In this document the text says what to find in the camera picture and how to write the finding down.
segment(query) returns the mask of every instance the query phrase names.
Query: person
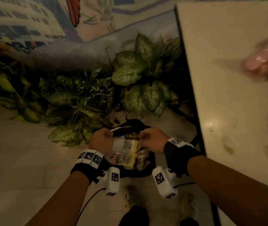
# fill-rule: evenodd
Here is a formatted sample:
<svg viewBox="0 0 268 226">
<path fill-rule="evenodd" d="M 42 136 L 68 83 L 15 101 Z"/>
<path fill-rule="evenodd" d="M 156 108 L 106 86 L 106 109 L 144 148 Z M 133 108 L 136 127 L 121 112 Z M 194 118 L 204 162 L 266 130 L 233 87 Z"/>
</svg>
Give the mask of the person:
<svg viewBox="0 0 268 226">
<path fill-rule="evenodd" d="M 145 129 L 140 133 L 139 138 L 142 146 L 150 151 L 158 154 L 167 153 L 169 137 L 160 129 Z M 113 133 L 104 128 L 92 135 L 89 149 L 95 150 L 95 155 L 98 154 L 99 157 L 105 156 L 112 150 L 113 142 Z M 187 173 L 237 226 L 268 225 L 268 186 L 195 151 L 197 150 L 188 145 L 185 151 L 175 150 L 173 154 L 178 159 L 174 157 L 173 161 L 168 162 L 168 167 L 170 168 L 171 163 L 174 163 L 174 171 L 182 170 Z M 95 162 L 99 162 L 98 157 L 94 159 Z M 97 170 L 101 169 L 100 165 L 92 167 L 89 164 L 77 163 L 67 180 L 26 226 L 75 226 L 89 184 L 98 175 Z M 119 225 L 147 226 L 149 224 L 147 211 L 135 204 L 133 195 L 132 192 L 129 195 L 131 205 L 128 206 L 132 208 L 125 214 Z M 139 217 L 133 215 L 133 212 L 138 213 Z M 188 222 L 187 225 L 197 225 L 195 223 Z"/>
</svg>

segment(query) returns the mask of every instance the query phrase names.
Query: hand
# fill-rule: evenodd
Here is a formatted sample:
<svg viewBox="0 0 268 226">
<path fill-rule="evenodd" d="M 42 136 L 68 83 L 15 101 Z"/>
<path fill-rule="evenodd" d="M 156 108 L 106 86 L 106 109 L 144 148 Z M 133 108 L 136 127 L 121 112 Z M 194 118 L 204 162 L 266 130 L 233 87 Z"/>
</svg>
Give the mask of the hand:
<svg viewBox="0 0 268 226">
<path fill-rule="evenodd" d="M 113 132 L 107 128 L 102 128 L 91 136 L 89 149 L 97 150 L 105 156 L 112 151 L 113 142 Z"/>
<path fill-rule="evenodd" d="M 164 146 L 169 137 L 158 128 L 147 128 L 139 134 L 141 146 L 154 153 L 163 154 Z"/>
</svg>

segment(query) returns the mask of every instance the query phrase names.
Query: tile floor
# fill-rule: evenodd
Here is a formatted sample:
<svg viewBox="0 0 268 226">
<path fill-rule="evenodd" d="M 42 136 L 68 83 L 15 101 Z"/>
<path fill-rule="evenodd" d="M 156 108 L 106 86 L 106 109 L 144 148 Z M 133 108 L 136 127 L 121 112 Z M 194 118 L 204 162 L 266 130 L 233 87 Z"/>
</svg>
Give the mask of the tile floor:
<svg viewBox="0 0 268 226">
<path fill-rule="evenodd" d="M 43 124 L 10 121 L 9 118 L 14 115 L 15 111 L 0 108 L 0 225 L 23 226 L 68 177 L 75 159 L 86 146 L 68 149 L 51 144 L 47 139 L 51 129 Z M 143 118 L 146 119 L 146 125 L 158 127 L 169 136 L 189 142 L 196 135 L 192 124 L 169 109 L 160 118 L 148 113 Z M 156 156 L 156 164 L 166 168 L 164 156 Z M 177 178 L 176 184 L 190 181 L 189 177 L 184 176 Z M 152 177 L 121 179 L 122 186 L 129 184 L 137 188 L 144 200 L 151 226 L 178 224 L 178 198 L 161 198 Z M 93 183 L 84 204 L 104 186 L 104 182 Z M 196 185 L 179 187 L 179 196 L 182 192 L 196 195 L 200 226 L 212 226 L 210 203 L 206 195 Z M 109 197 L 100 192 L 88 204 L 78 225 L 117 226 L 124 211 L 121 195 Z"/>
</svg>

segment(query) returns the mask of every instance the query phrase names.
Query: shoe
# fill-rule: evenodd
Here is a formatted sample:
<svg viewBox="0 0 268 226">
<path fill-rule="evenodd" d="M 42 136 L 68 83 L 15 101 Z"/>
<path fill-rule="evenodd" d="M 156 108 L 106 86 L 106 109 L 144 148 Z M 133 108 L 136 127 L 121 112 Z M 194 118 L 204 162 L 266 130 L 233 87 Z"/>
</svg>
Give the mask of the shoe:
<svg viewBox="0 0 268 226">
<path fill-rule="evenodd" d="M 122 190 L 122 195 L 124 198 L 126 212 L 130 211 L 133 206 L 140 206 L 140 197 L 135 187 L 124 187 Z"/>
<path fill-rule="evenodd" d="M 180 211 L 180 221 L 186 218 L 194 219 L 198 212 L 196 197 L 192 194 L 184 194 L 180 201 Z"/>
</svg>

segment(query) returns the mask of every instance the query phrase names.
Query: black wrist strap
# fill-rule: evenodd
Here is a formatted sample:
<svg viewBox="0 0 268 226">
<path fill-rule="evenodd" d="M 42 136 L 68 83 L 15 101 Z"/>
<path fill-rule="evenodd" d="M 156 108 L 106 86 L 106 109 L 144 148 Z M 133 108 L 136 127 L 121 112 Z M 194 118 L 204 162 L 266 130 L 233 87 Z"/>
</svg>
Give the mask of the black wrist strap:
<svg viewBox="0 0 268 226">
<path fill-rule="evenodd" d="M 202 153 L 195 149 L 192 145 L 176 139 L 171 138 L 164 146 L 164 154 L 167 162 L 167 167 L 178 175 L 186 174 L 187 164 L 190 158 L 201 156 Z"/>
<path fill-rule="evenodd" d="M 70 173 L 74 171 L 82 172 L 87 176 L 89 185 L 91 185 L 92 181 L 101 174 L 104 164 L 105 159 L 103 158 L 102 153 L 96 150 L 87 149 L 80 154 Z"/>
</svg>

